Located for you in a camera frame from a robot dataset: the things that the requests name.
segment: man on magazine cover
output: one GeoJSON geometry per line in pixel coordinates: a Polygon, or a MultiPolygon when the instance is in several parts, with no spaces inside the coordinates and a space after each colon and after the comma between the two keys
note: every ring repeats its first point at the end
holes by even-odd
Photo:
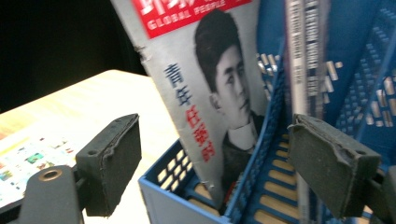
{"type": "Polygon", "coordinates": [[[195,53],[211,90],[210,103],[228,123],[222,143],[221,182],[229,194],[248,164],[263,122],[263,116],[250,109],[238,28],[229,13],[215,9],[201,19],[195,32],[195,53]]]}

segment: black hair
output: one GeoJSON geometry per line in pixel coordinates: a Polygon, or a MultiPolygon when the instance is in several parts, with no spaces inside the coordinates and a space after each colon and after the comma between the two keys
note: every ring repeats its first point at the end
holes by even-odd
{"type": "Polygon", "coordinates": [[[209,89],[216,89],[216,66],[222,53],[236,45],[242,55],[238,28],[233,17],[219,9],[206,14],[195,31],[195,54],[209,89]]]}

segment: magazine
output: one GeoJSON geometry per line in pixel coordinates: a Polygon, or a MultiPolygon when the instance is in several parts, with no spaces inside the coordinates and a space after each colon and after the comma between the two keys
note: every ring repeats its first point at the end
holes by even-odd
{"type": "MultiPolygon", "coordinates": [[[[324,52],[327,39],[327,0],[285,0],[287,102],[292,114],[324,117],[326,91],[324,52]]],[[[300,223],[317,220],[317,199],[307,183],[297,175],[300,223]]]]}
{"type": "Polygon", "coordinates": [[[267,105],[256,60],[260,1],[112,3],[220,209],[253,152],[267,105]]]}

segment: blue crate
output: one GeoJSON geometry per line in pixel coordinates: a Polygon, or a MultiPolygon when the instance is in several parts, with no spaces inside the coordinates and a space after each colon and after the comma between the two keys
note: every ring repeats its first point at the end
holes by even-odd
{"type": "Polygon", "coordinates": [[[396,164],[396,1],[379,4],[335,127],[396,164]]]}
{"type": "MultiPolygon", "coordinates": [[[[176,142],[138,181],[151,223],[259,223],[260,216],[268,223],[272,222],[271,218],[298,222],[294,170],[279,165],[287,164],[286,127],[290,123],[282,109],[285,88],[279,59],[284,42],[282,2],[268,0],[261,4],[265,13],[260,16],[263,29],[258,32],[261,41],[258,52],[265,52],[277,61],[275,66],[261,64],[263,72],[272,71],[263,76],[270,103],[256,150],[227,210],[219,216],[211,200],[196,190],[202,184],[182,145],[176,142]],[[273,31],[271,34],[266,32],[269,29],[273,31]],[[283,193],[271,186],[283,189],[283,193]],[[269,198],[281,204],[281,208],[267,203],[269,198]]],[[[333,90],[328,92],[330,102],[325,105],[325,120],[381,153],[385,171],[396,162],[396,138],[390,137],[396,134],[395,13],[394,0],[332,0],[329,15],[327,59],[332,65],[337,62],[344,65],[336,69],[337,79],[329,71],[333,90]],[[353,8],[354,13],[345,13],[345,8],[353,8]]],[[[324,206],[318,208],[318,214],[322,223],[356,222],[337,220],[324,206]]]]}

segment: black wall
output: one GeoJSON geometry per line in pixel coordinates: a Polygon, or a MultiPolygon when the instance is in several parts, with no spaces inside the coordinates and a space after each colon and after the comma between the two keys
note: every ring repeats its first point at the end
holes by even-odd
{"type": "Polygon", "coordinates": [[[0,1],[0,112],[110,69],[146,74],[109,0],[0,1]]]}

